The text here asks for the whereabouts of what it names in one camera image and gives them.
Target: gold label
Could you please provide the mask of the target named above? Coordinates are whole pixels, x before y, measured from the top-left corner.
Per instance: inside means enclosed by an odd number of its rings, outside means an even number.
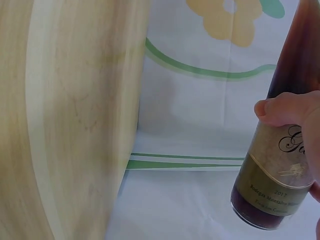
[[[236,181],[241,196],[255,208],[275,216],[293,215],[309,188],[288,188],[272,180],[248,154]]]
[[[242,197],[265,213],[285,217],[297,211],[313,182],[301,127],[260,123],[236,181]]]

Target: hand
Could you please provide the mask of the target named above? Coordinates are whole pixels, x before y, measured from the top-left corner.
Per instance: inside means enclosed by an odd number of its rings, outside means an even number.
[[[284,92],[276,98],[257,102],[254,111],[261,122],[270,126],[301,126],[308,165],[313,178],[320,183],[320,91],[299,95]],[[318,183],[311,187],[310,194],[320,203]],[[320,240],[320,220],[316,237]]]

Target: red wine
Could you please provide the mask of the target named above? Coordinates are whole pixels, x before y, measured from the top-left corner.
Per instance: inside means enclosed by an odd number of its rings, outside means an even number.
[[[282,48],[267,98],[305,94],[320,86],[320,5],[300,0]],[[231,192],[231,204],[248,224],[277,229],[292,216],[314,180],[301,127],[259,123]]]

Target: wooden board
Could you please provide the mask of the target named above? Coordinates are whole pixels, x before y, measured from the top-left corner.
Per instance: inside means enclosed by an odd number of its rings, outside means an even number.
[[[149,0],[0,1],[0,239],[103,240],[135,138]]]

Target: green stripe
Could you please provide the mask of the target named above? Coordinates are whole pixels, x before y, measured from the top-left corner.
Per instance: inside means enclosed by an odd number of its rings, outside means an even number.
[[[243,161],[243,157],[215,157],[215,156],[183,156],[183,155],[162,155],[150,153],[131,153],[132,156],[151,157],[151,158],[168,158],[168,159],[198,159],[198,160],[234,160]]]
[[[184,64],[173,58],[165,55],[160,50],[158,50],[151,41],[146,38],[145,41],[146,54],[152,60],[156,61],[164,68],[169,68],[171,70],[178,70],[179,73],[191,73],[199,77],[216,77],[216,78],[227,78],[232,80],[246,79],[256,76],[265,71],[273,71],[276,68],[274,64],[266,64],[257,67],[256,69],[245,71],[245,72],[225,72],[225,71],[215,71],[210,69],[204,69],[196,66],[191,66]]]
[[[241,165],[173,163],[173,162],[130,160],[126,169],[133,170],[133,169],[215,168],[215,167],[240,167],[240,166]]]

